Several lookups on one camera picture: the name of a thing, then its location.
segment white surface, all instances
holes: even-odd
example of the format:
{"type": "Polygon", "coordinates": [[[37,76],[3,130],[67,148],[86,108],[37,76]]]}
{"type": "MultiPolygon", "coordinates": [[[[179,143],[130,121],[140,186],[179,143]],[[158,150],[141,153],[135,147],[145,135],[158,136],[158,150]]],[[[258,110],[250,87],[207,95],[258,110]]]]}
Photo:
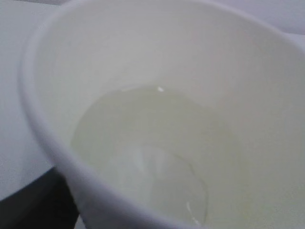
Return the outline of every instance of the white surface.
{"type": "MultiPolygon", "coordinates": [[[[55,8],[46,4],[0,1],[0,199],[51,167],[21,116],[16,73],[26,37],[55,8]]],[[[305,36],[289,34],[289,37],[305,48],[305,36]]]]}

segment liquid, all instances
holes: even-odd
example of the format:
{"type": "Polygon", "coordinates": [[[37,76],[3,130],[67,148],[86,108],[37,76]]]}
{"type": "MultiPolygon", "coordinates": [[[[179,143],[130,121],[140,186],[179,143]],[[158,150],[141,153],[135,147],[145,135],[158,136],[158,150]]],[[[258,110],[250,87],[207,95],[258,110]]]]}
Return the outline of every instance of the liquid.
{"type": "Polygon", "coordinates": [[[193,225],[245,228],[239,145],[213,112],[159,86],[102,96],[71,146],[130,200],[193,225]]]}

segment pale yellow liquid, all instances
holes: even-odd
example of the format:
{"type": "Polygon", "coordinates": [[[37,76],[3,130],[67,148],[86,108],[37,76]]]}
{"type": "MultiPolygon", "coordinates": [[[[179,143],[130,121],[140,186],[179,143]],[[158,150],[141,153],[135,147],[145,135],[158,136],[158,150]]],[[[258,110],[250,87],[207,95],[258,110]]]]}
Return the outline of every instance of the pale yellow liquid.
{"type": "Polygon", "coordinates": [[[125,197],[162,216],[247,228],[247,172],[230,128],[160,86],[118,90],[81,118],[71,146],[125,197]]]}

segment liquid surface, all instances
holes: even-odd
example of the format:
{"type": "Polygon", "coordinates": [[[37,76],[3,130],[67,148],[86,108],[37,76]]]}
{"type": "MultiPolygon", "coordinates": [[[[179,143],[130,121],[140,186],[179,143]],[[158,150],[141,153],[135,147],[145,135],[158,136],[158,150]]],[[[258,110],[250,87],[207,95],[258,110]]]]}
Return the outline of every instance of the liquid surface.
{"type": "Polygon", "coordinates": [[[159,86],[101,97],[71,146],[101,178],[156,213],[210,228],[246,228],[237,141],[208,108],[159,86]]]}

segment white table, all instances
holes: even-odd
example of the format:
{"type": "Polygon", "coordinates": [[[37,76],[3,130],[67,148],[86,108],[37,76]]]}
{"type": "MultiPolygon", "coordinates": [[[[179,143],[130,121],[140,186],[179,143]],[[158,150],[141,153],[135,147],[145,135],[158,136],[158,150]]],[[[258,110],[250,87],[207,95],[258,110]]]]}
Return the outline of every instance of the white table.
{"type": "MultiPolygon", "coordinates": [[[[51,168],[35,143],[17,95],[17,65],[28,35],[58,6],[0,0],[0,200],[51,168]]],[[[305,49],[305,36],[288,34],[305,49]]]]}

